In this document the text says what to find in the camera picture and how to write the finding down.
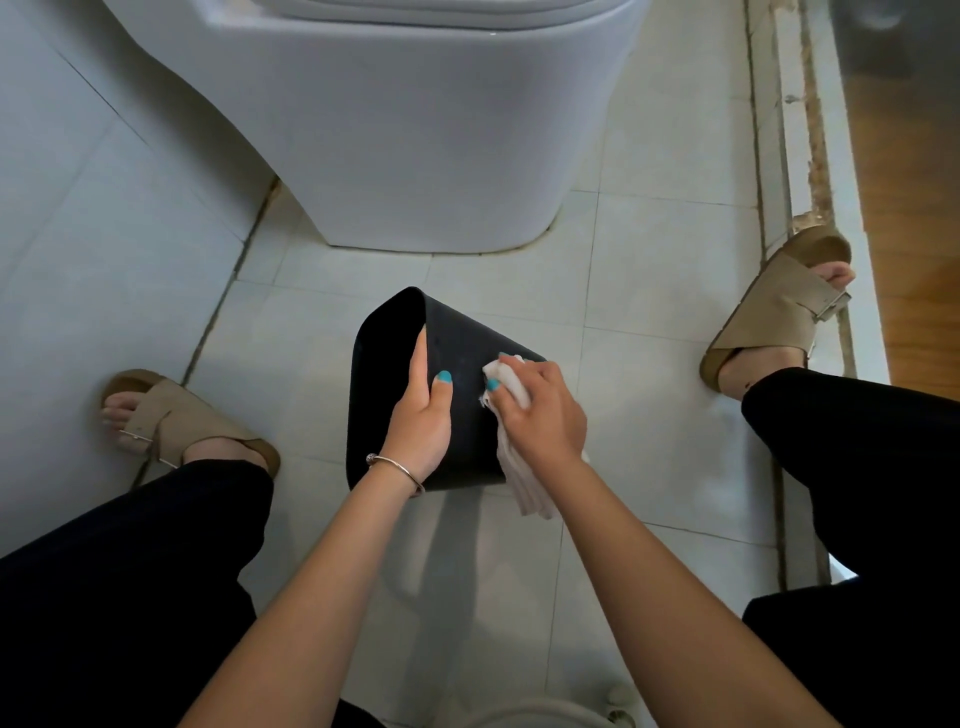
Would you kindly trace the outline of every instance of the sandal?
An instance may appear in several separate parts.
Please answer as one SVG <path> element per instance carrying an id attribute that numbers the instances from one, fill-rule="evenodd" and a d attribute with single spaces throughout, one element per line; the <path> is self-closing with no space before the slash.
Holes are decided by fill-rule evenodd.
<path id="1" fill-rule="evenodd" d="M 804 350 L 806 366 L 817 323 L 850 300 L 849 293 L 810 271 L 812 266 L 833 261 L 851 261 L 850 243 L 835 228 L 807 228 L 787 240 L 760 270 L 707 348 L 700 362 L 700 378 L 707 387 L 720 391 L 720 368 L 741 349 L 795 347 Z"/>
<path id="2" fill-rule="evenodd" d="M 276 477 L 280 453 L 266 440 L 228 420 L 213 407 L 172 379 L 147 369 L 130 369 L 115 375 L 104 388 L 101 406 L 118 392 L 142 392 L 143 400 L 133 410 L 127 426 L 140 453 L 149 452 L 164 465 L 178 468 L 183 451 L 210 437 L 226 437 L 255 450 L 267 461 L 267 472 Z"/>

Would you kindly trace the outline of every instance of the black trash can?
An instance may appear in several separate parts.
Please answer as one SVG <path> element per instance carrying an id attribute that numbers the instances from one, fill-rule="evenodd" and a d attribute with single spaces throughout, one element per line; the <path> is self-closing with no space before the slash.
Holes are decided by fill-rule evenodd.
<path id="1" fill-rule="evenodd" d="M 543 357 L 411 287 L 368 316 L 353 344 L 347 424 L 350 488 L 367 472 L 367 455 L 383 447 L 424 324 L 427 381 L 432 382 L 437 372 L 449 371 L 453 403 L 450 447 L 423 486 L 440 491 L 504 480 L 496 460 L 496 418 L 480 404 L 485 386 L 482 368 L 500 352 L 534 361 Z"/>

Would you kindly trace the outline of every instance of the forearm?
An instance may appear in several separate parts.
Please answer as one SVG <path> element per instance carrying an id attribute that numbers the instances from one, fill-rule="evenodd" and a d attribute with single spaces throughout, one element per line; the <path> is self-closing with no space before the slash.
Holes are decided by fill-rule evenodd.
<path id="1" fill-rule="evenodd" d="M 836 725 L 589 466 L 537 470 L 659 725 Z"/>
<path id="2" fill-rule="evenodd" d="M 373 581 L 412 492 L 387 464 L 367 473 L 181 726 L 330 724 Z"/>

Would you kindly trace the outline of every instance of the silver bangle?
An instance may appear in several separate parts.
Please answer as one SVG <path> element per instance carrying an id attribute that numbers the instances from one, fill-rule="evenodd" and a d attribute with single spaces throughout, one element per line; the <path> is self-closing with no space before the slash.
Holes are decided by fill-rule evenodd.
<path id="1" fill-rule="evenodd" d="M 367 455 L 367 467 L 369 468 L 369 467 L 370 467 L 371 465 L 373 465 L 373 463 L 375 463 L 377 460 L 382 460 L 382 461 L 385 462 L 385 463 L 390 463 L 390 464 L 393 465 L 395 468 L 400 469 L 400 471 L 401 471 L 403 474 L 405 474 L 407 477 L 409 477 L 411 480 L 414 481 L 414 483 L 417 485 L 417 492 L 414 493 L 414 494 L 413 494 L 412 496 L 410 496 L 410 497 L 422 496 L 424 493 L 426 493 L 426 488 L 423 487 L 423 483 L 421 483 L 419 480 L 417 480 L 416 478 L 414 478 L 414 474 L 413 474 L 413 473 L 411 473 L 410 471 L 408 471 L 406 468 L 404 468 L 402 465 L 400 465 L 400 464 L 399 464 L 398 462 L 396 462 L 395 460 L 391 460 L 389 457 L 384 457 L 383 455 L 378 455 L 378 454 L 376 454 L 375 452 L 371 452 L 369 455 Z"/>

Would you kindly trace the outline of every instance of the black pants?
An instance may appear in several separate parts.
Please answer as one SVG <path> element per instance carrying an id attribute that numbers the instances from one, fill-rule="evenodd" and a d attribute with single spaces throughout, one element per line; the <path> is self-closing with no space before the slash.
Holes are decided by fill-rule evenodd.
<path id="1" fill-rule="evenodd" d="M 936 686 L 954 671 L 960 403 L 787 369 L 750 389 L 743 415 L 809 489 L 828 551 L 859 574 L 754 599 L 744 622 L 843 725 L 923 724 L 952 693 Z"/>
<path id="2" fill-rule="evenodd" d="M 205 460 L 0 560 L 0 723 L 176 726 L 256 614 L 274 484 Z M 341 701 L 335 726 L 380 726 Z"/>
<path id="3" fill-rule="evenodd" d="M 744 621 L 847 726 L 933 710 L 951 694 L 933 686 L 952 675 L 941 585 L 960 404 L 790 369 L 755 385 L 743 414 L 860 574 L 755 599 Z M 272 493 L 249 463 L 197 462 L 0 560 L 3 724 L 176 725 L 253 623 L 236 579 Z M 335 725 L 379 723 L 341 702 Z"/>

